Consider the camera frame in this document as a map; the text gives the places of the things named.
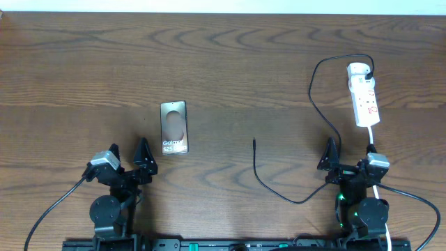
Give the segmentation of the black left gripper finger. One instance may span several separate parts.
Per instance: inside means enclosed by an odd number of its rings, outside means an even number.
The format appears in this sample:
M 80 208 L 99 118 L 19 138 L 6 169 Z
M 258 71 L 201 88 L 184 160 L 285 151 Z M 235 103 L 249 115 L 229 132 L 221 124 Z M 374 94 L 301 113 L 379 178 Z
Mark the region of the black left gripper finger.
M 107 159 L 110 164 L 120 164 L 119 148 L 117 144 L 112 144 L 107 151 Z
M 134 154 L 133 163 L 136 164 L 140 170 L 146 172 L 149 176 L 157 174 L 158 166 L 145 137 L 142 137 L 139 140 L 137 150 Z

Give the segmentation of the white power strip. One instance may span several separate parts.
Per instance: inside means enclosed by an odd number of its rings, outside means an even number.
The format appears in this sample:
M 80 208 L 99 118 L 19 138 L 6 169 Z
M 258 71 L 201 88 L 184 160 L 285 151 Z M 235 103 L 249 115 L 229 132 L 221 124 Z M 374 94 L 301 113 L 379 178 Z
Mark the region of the white power strip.
M 380 122 L 375 79 L 368 78 L 371 68 L 365 63 L 351 63 L 347 67 L 348 88 L 351 92 L 356 126 L 367 128 Z

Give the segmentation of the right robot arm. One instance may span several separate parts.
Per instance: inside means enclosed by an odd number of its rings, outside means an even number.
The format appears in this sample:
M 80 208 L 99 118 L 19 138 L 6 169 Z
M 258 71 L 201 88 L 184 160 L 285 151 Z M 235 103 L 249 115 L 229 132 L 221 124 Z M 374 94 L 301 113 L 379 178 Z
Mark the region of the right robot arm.
M 337 240 L 341 249 L 353 247 L 354 241 L 370 241 L 386 234 L 389 204 L 369 197 L 367 189 L 381 182 L 390 162 L 375 146 L 367 146 L 366 156 L 356 165 L 339 162 L 337 145 L 329 138 L 317 169 L 326 171 L 325 182 L 339 186 L 335 212 L 345 237 Z

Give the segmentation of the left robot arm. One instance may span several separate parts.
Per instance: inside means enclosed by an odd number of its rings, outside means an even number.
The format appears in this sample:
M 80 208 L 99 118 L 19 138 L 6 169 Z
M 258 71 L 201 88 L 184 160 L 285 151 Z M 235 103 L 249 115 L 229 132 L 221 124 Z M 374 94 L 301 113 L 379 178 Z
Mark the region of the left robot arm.
M 142 137 L 137 145 L 133 163 L 136 169 L 126 171 L 121 166 L 119 148 L 112 144 L 106 151 L 96 153 L 82 174 L 85 181 L 96 179 L 109 187 L 109 194 L 98 197 L 90 207 L 94 224 L 94 250 L 149 250 L 150 242 L 133 232 L 137 204 L 142 200 L 141 185 L 152 182 L 157 164 L 148 141 Z

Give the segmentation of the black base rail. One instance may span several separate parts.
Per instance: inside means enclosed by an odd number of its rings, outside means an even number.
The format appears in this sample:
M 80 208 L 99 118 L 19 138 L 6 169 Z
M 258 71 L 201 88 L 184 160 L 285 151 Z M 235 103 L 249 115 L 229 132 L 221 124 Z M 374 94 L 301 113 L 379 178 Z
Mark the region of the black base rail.
M 89 250 L 146 250 L 146 251 L 262 251 L 262 250 L 381 250 L 387 249 L 386 241 L 349 241 L 345 246 L 341 241 L 299 238 L 296 241 L 181 241 L 178 239 L 124 240 L 124 241 L 65 241 L 63 251 Z

